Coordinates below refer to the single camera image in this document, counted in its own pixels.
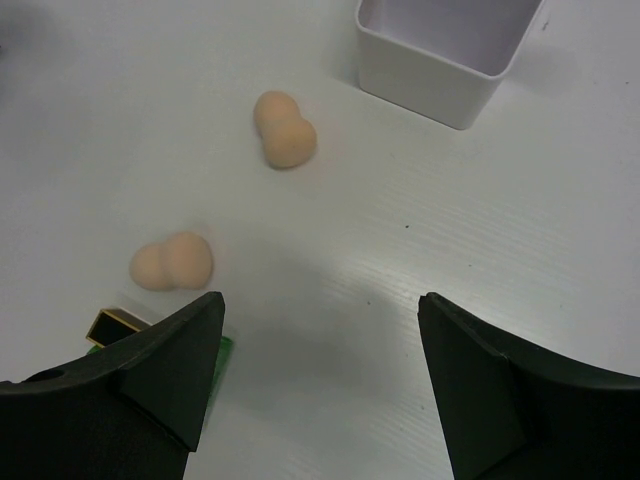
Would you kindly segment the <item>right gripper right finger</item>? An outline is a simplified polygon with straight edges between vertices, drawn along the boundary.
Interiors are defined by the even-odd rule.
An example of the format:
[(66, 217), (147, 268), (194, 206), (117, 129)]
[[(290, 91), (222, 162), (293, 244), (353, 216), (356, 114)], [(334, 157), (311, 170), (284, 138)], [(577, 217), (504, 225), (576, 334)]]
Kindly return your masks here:
[(457, 479), (636, 479), (639, 380), (499, 329), (443, 296), (418, 323)]

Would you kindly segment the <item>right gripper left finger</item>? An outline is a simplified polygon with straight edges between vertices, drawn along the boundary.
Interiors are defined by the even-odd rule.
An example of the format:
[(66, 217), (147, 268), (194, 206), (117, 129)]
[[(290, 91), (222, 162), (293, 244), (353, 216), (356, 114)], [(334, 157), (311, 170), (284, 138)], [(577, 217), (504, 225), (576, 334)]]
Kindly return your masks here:
[(4, 479), (180, 479), (214, 384), (224, 298), (1, 384)]

